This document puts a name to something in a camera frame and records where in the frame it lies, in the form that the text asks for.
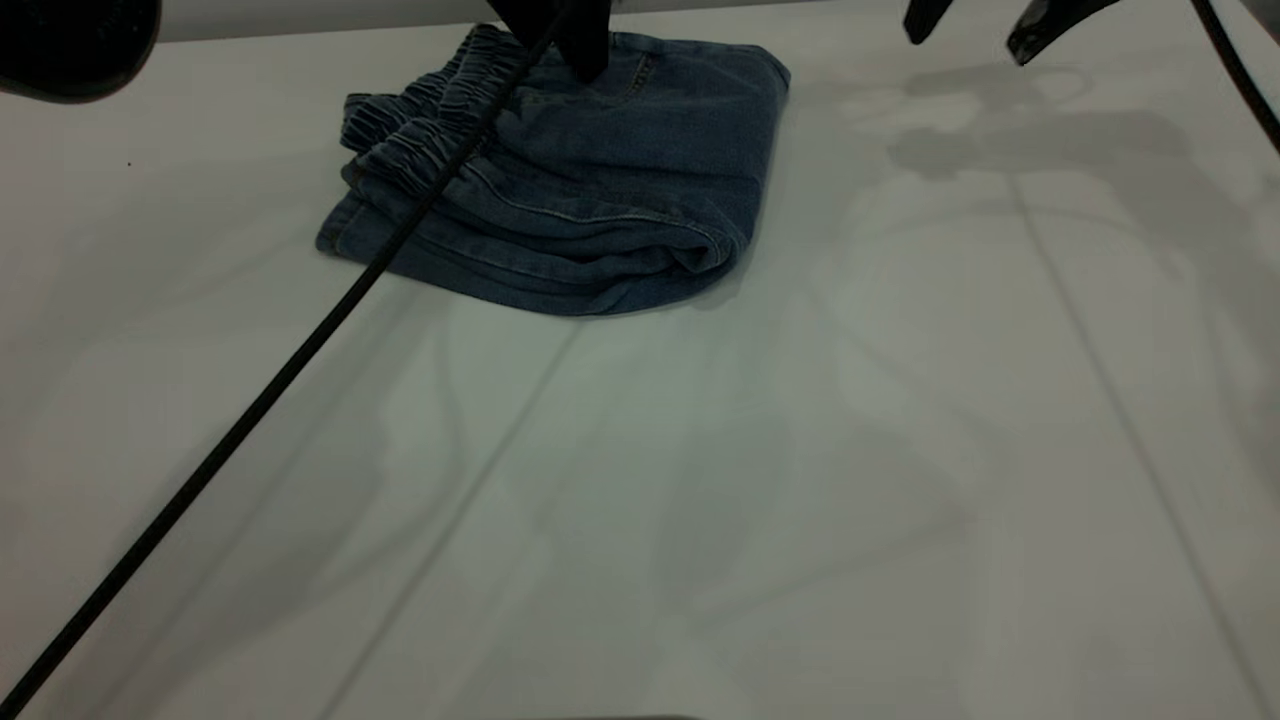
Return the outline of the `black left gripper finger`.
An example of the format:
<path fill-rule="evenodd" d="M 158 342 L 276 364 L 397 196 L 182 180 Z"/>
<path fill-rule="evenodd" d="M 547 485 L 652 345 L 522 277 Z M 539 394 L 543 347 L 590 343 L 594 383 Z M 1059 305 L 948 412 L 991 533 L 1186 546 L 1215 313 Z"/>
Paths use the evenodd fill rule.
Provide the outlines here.
<path fill-rule="evenodd" d="M 490 1 L 489 8 L 527 50 L 556 47 L 584 83 L 608 67 L 611 1 Z"/>

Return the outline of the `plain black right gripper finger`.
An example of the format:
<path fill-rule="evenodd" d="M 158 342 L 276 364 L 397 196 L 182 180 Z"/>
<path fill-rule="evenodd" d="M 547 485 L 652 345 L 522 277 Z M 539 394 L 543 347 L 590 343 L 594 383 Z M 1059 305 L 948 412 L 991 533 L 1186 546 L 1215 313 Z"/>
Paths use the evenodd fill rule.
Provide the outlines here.
<path fill-rule="evenodd" d="M 904 31 L 913 45 L 924 44 L 954 0 L 910 0 L 904 14 Z"/>

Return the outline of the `white-scuffed black right gripper finger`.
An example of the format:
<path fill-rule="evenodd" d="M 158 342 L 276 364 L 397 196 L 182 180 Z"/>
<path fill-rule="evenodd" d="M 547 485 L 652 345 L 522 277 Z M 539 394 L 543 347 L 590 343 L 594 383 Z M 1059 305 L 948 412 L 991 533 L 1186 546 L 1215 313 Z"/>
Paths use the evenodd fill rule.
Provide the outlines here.
<path fill-rule="evenodd" d="M 1052 42 L 1116 0 L 1029 1 L 1006 40 L 1011 59 L 1025 67 Z"/>

